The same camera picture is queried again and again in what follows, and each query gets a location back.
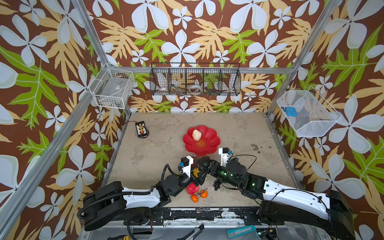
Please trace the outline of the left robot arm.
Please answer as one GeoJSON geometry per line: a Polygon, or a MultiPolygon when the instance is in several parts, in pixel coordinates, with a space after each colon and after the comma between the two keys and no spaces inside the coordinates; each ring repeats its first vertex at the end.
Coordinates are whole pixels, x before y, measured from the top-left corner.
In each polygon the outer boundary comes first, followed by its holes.
{"type": "Polygon", "coordinates": [[[100,188],[83,199],[83,207],[77,218],[84,220],[85,230],[99,229],[112,221],[125,210],[152,209],[169,204],[171,197],[177,196],[190,184],[202,185],[209,173],[208,168],[199,168],[197,176],[193,171],[176,174],[165,165],[160,181],[148,190],[123,188],[120,181],[100,188]]]}

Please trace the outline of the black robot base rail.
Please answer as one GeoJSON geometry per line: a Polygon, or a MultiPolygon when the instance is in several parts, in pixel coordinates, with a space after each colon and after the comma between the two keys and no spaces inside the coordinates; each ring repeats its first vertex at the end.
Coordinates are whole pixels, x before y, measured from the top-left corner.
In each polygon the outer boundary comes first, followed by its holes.
{"type": "Polygon", "coordinates": [[[246,225],[259,225],[258,207],[229,207],[229,208],[136,208],[124,210],[119,217],[135,225],[164,225],[165,222],[187,220],[207,221],[241,220],[246,225]]]}

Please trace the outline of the small orange-yellow fruit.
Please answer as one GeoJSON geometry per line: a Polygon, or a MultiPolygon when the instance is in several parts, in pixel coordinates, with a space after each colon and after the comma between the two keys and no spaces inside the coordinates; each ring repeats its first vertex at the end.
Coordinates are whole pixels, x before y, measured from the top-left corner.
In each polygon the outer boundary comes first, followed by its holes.
{"type": "Polygon", "coordinates": [[[200,170],[199,170],[198,168],[193,169],[193,175],[194,175],[196,178],[199,177],[199,175],[198,175],[199,172],[200,172],[200,170]]]}

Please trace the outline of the cream fake garlic bulb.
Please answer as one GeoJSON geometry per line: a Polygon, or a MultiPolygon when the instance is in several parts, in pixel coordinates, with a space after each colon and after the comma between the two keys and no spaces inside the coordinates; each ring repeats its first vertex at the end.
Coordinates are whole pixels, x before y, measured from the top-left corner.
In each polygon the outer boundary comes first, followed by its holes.
{"type": "Polygon", "coordinates": [[[202,138],[202,133],[199,130],[194,129],[192,133],[192,138],[194,139],[194,141],[199,141],[202,138]]]}

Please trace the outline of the black fake grape bunch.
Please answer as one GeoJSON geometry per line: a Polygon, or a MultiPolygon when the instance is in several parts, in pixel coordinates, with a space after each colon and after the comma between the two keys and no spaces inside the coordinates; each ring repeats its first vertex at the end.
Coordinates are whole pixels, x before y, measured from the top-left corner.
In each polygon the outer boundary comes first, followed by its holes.
{"type": "Polygon", "coordinates": [[[199,184],[202,185],[205,182],[207,175],[210,175],[215,178],[213,186],[214,190],[217,191],[223,182],[223,179],[219,177],[221,167],[222,166],[218,161],[212,160],[210,157],[202,157],[198,163],[200,171],[198,173],[199,184]]]}

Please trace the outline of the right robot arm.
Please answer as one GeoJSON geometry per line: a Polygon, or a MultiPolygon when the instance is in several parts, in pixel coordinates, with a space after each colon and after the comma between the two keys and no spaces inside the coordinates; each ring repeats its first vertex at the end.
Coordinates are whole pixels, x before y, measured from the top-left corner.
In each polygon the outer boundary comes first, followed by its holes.
{"type": "Polygon", "coordinates": [[[250,174],[235,160],[225,165],[211,160],[207,173],[243,196],[261,200],[258,216],[267,223],[301,223],[323,229],[339,240],[356,238],[351,206],[338,191],[324,194],[291,188],[250,174]]]}

